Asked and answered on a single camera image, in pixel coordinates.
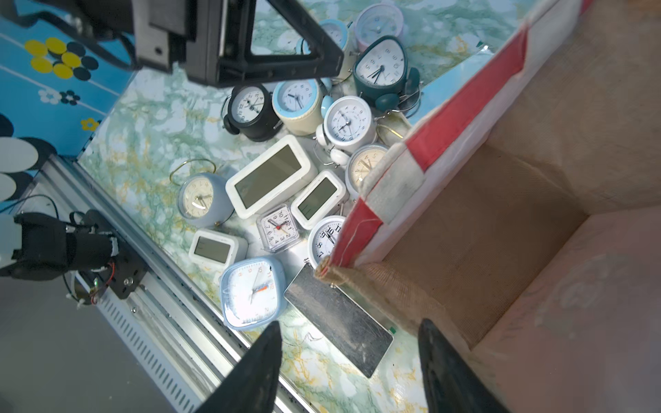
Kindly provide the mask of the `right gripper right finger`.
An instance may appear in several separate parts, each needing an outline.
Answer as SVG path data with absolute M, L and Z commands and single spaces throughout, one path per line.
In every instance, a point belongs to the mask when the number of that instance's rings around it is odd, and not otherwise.
M 508 411 L 428 318 L 418 329 L 418 348 L 430 412 Z

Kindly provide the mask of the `blue mirror clock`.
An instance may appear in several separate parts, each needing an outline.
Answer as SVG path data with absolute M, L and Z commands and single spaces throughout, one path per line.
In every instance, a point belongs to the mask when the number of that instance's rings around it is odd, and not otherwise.
M 288 285 L 285 299 L 342 353 L 371 378 L 394 336 L 342 289 L 323 283 L 305 263 Z

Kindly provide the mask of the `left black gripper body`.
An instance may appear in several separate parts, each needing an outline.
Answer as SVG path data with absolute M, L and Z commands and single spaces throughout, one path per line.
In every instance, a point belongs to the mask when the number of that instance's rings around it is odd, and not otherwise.
M 254 1 L 51 1 L 74 23 L 40 11 L 43 21 L 82 43 L 119 69 L 148 67 L 170 73 L 182 65 L 188 79 L 217 88 L 284 80 L 334 77 L 341 48 L 296 1 L 270 6 L 308 44 L 306 54 L 258 55 L 251 50 Z

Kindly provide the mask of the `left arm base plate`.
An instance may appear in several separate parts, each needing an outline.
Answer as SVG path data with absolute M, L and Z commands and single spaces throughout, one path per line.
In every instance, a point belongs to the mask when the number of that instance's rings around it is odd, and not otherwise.
M 118 299 L 127 299 L 141 284 L 149 270 L 148 265 L 100 211 L 89 210 L 82 223 L 94 225 L 96 233 L 114 237 L 118 252 L 99 271 L 82 270 L 79 275 L 89 287 L 96 289 L 96 297 L 109 288 Z

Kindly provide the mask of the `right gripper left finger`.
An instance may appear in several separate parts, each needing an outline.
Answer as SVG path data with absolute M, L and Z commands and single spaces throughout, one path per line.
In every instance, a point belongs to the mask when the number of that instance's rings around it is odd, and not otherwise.
M 281 366 L 282 334 L 274 321 L 196 412 L 272 412 Z

